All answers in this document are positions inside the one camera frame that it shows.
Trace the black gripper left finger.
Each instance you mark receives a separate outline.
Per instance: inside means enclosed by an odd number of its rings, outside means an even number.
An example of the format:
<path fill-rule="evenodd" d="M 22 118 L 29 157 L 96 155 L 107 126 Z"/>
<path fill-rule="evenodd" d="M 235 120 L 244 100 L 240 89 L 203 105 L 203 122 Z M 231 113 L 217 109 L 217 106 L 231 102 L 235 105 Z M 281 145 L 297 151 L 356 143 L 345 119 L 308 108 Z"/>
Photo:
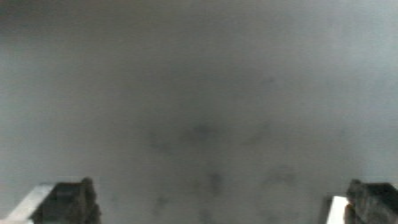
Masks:
<path fill-rule="evenodd" d="M 0 224 L 102 224 L 93 179 L 39 184 Z"/>

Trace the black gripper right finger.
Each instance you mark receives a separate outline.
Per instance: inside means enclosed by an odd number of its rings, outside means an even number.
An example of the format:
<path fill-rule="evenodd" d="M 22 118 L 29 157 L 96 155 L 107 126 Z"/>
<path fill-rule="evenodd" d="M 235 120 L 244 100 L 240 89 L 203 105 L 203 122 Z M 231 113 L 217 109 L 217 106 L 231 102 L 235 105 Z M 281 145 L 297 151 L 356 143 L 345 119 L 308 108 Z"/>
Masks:
<path fill-rule="evenodd" d="M 333 196 L 325 224 L 398 224 L 398 188 L 354 179 L 345 196 Z"/>

